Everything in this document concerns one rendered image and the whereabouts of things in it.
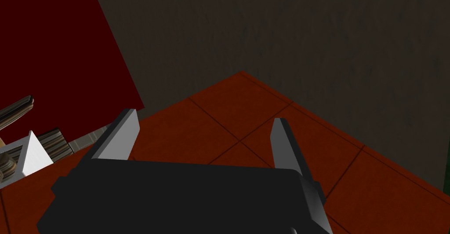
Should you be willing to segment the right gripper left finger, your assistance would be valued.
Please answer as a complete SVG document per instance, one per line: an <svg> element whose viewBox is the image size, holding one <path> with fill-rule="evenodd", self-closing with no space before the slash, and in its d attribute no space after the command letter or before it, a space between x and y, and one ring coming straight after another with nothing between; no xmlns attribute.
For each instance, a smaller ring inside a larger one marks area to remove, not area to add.
<svg viewBox="0 0 450 234"><path fill-rule="evenodd" d="M124 109L83 157L127 160L140 131L137 111Z"/></svg>

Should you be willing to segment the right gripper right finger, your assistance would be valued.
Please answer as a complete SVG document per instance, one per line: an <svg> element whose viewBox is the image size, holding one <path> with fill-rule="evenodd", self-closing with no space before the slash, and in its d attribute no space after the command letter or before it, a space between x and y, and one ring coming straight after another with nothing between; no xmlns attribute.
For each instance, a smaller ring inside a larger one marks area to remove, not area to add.
<svg viewBox="0 0 450 234"><path fill-rule="evenodd" d="M270 143L275 168L293 169L308 182L313 182L306 159L286 119L274 119L270 133Z"/></svg>

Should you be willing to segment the white shelf with books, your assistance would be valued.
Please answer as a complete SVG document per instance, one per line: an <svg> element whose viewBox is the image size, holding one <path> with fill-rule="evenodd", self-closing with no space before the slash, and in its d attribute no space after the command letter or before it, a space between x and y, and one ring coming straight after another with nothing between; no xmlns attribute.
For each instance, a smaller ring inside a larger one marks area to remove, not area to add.
<svg viewBox="0 0 450 234"><path fill-rule="evenodd" d="M0 139L0 190L65 157L74 154L59 128L5 144Z"/></svg>

